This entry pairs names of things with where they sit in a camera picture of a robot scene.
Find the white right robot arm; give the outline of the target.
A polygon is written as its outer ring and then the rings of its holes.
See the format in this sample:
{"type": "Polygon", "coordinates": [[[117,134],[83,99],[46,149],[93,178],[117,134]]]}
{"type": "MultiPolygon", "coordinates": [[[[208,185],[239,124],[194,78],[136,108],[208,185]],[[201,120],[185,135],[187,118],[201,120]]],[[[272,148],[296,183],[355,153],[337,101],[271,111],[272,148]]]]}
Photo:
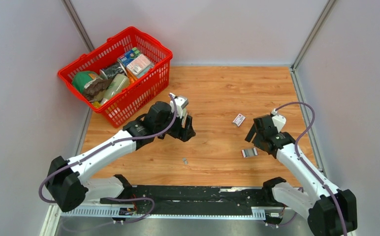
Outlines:
{"type": "Polygon", "coordinates": [[[358,228],[356,196],[341,190],[325,177],[296,145],[294,138],[281,129],[285,117],[278,113],[253,119],[245,140],[268,153],[296,177],[302,190],[284,178],[263,183],[262,199],[269,205],[286,205],[307,220],[315,236],[342,236],[358,228]]]}

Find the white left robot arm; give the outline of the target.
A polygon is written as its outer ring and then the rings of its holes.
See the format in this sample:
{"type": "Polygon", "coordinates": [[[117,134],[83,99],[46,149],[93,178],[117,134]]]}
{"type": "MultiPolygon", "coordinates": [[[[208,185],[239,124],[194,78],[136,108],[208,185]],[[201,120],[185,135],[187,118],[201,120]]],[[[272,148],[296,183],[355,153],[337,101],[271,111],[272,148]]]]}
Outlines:
{"type": "Polygon", "coordinates": [[[150,144],[166,135],[189,141],[195,136],[192,117],[188,115],[188,99],[173,96],[169,103],[158,101],[148,112],[130,121],[110,139],[93,149],[64,159],[51,161],[46,179],[40,184],[42,201],[56,204],[62,212],[69,212],[84,201],[114,198],[120,204],[131,200],[132,191],[120,175],[92,179],[92,176],[120,157],[150,144]]]}

